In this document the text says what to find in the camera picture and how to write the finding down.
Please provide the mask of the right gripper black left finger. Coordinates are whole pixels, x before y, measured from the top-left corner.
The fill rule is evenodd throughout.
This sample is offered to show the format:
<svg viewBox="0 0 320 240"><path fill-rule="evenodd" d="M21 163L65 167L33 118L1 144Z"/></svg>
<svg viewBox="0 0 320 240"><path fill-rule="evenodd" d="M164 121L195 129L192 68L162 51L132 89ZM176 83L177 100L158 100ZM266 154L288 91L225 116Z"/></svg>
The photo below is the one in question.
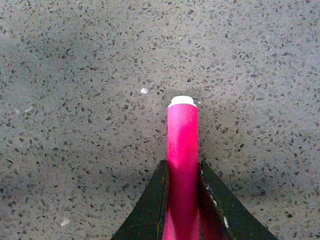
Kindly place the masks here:
<svg viewBox="0 0 320 240"><path fill-rule="evenodd" d="M135 207L112 240L161 240L164 234L170 174L166 160L157 165Z"/></svg>

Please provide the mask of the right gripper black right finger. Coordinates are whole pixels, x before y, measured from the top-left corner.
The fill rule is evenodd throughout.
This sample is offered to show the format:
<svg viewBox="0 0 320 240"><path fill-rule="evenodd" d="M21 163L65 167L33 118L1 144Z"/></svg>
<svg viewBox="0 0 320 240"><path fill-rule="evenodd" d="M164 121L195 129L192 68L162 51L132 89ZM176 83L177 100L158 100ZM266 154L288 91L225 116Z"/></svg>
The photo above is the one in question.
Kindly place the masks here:
<svg viewBox="0 0 320 240"><path fill-rule="evenodd" d="M198 167L201 240L276 240L223 183L210 165Z"/></svg>

